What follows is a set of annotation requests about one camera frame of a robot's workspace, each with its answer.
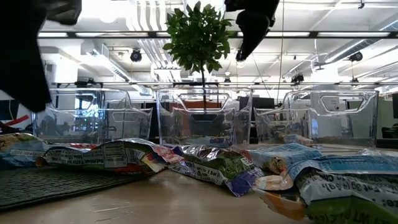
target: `plastic container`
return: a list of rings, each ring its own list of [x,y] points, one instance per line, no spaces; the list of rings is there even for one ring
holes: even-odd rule
[[[378,94],[373,90],[290,92],[277,110],[254,109],[259,144],[297,142],[323,151],[374,148]]]
[[[240,95],[249,97],[244,105],[239,104]],[[249,89],[161,89],[157,91],[160,142],[245,149],[249,144],[251,104]]]
[[[50,94],[52,103],[44,112],[32,116],[33,132],[39,138],[54,143],[102,144],[115,139],[148,136],[141,131],[129,130],[141,130],[141,126],[146,125],[149,132],[150,123],[144,121],[152,113],[131,108],[126,91],[56,88],[50,89]]]

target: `red object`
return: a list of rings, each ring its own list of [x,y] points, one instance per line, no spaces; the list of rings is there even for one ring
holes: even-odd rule
[[[20,117],[20,118],[18,118],[18,119],[15,119],[15,120],[12,120],[12,121],[10,121],[10,122],[7,122],[7,123],[5,123],[4,125],[12,126],[12,125],[15,125],[15,124],[19,124],[19,123],[21,123],[21,122],[24,122],[24,121],[26,121],[27,119],[29,119],[29,116],[25,115],[25,116],[22,116],[22,117]]]

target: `desk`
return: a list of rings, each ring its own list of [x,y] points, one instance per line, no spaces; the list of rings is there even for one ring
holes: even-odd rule
[[[240,198],[228,190],[165,170],[148,180],[0,213],[4,224],[308,224],[278,215],[253,192]]]

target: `ceiling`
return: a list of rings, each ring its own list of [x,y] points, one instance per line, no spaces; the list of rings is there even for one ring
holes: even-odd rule
[[[130,2],[136,2],[137,14]],[[83,0],[83,11],[78,24],[73,27],[63,27],[53,22],[46,22],[44,31],[127,31],[138,30],[137,26],[127,26],[128,21],[138,22],[141,30],[164,30],[165,12],[172,12],[173,8],[184,8],[184,4],[194,4],[196,0]],[[222,6],[223,1],[212,0],[212,4]],[[362,9],[358,9],[359,0],[281,0],[275,18],[276,24],[272,30],[303,31],[327,30],[327,31],[378,31],[383,27],[398,21],[398,0],[363,0]],[[235,19],[238,12],[227,12],[226,18]],[[231,30],[239,30],[234,24]],[[241,39],[231,39],[231,54],[226,60],[220,60],[221,68],[211,74],[213,80],[223,81],[225,73],[229,72],[232,82],[260,82],[260,75],[264,81],[278,82],[280,79],[290,81],[291,76],[302,73],[305,82],[313,81],[314,62],[322,61],[330,53],[338,53],[360,40],[350,39],[264,39],[254,53],[245,61],[244,66],[237,66],[235,61],[236,49],[241,44]],[[81,64],[85,64],[85,72],[80,72],[79,77],[93,77],[97,80],[115,80],[113,74],[98,63],[90,63],[86,55],[81,54],[80,45],[83,40],[40,40],[40,45],[54,46],[66,51],[72,57],[77,58]],[[137,40],[137,39],[96,39],[95,45],[104,44],[109,49],[109,57],[128,75],[137,81],[151,81],[151,68],[156,68],[156,57],[148,55],[146,47],[152,46],[158,49],[154,54],[165,62],[167,57],[163,54],[161,40]],[[376,82],[378,80],[393,81],[398,77],[397,66],[391,65],[387,69],[379,71],[386,65],[398,61],[398,39],[380,40],[375,44],[361,49],[363,59],[360,62],[340,60],[324,68],[336,69],[339,81],[349,82],[352,76],[359,77],[361,82]],[[142,60],[132,62],[129,58],[133,48],[141,49]],[[189,72],[181,71],[182,78],[190,76]]]

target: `black rubber mat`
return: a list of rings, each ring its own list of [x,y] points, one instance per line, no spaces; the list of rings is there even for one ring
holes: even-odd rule
[[[142,177],[37,167],[0,171],[0,212],[128,184]]]

